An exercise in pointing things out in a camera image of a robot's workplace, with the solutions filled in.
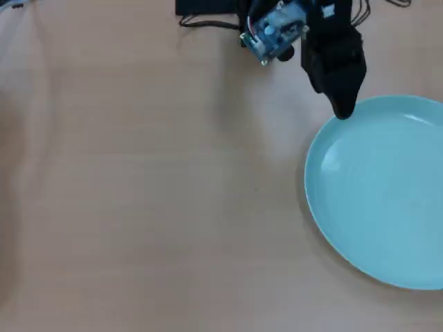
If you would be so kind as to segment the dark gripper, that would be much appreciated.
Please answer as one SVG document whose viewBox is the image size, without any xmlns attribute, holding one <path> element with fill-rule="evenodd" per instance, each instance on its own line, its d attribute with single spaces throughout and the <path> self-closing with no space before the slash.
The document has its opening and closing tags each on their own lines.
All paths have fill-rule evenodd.
<svg viewBox="0 0 443 332">
<path fill-rule="evenodd" d="M 348 119 L 365 79 L 367 66 L 360 32 L 351 25 L 352 1 L 305 1 L 301 66 L 334 115 Z"/>
</svg>

